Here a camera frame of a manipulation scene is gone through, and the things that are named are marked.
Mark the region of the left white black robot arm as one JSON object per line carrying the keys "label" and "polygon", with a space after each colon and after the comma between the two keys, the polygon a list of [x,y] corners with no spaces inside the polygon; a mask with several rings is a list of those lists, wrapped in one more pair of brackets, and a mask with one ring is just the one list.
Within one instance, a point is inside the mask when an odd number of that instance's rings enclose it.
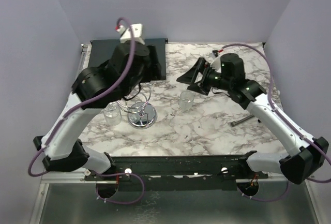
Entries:
{"label": "left white black robot arm", "polygon": [[136,86],[163,80],[156,47],[135,43],[130,69],[130,42],[118,44],[108,60],[80,72],[72,85],[68,101],[52,129],[45,136],[36,136],[34,144],[44,153],[46,172],[71,172],[86,168],[97,172],[103,180],[114,176],[114,162],[106,152],[83,146],[79,139],[87,124],[111,102],[129,100]]}

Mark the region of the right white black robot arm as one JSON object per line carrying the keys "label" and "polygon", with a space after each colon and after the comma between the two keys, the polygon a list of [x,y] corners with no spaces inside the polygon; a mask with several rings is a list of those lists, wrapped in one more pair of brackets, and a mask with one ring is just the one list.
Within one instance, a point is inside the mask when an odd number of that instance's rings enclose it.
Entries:
{"label": "right white black robot arm", "polygon": [[284,154],[254,152],[238,165],[239,175],[250,178],[256,172],[271,172],[283,174],[294,184],[302,183],[323,165],[323,154],[327,153],[329,143],[300,128],[268,98],[257,81],[247,79],[244,62],[237,54],[227,53],[219,59],[220,72],[201,57],[177,82],[187,84],[188,90],[202,95],[208,95],[212,88],[227,91],[229,97],[260,120],[286,150]]}

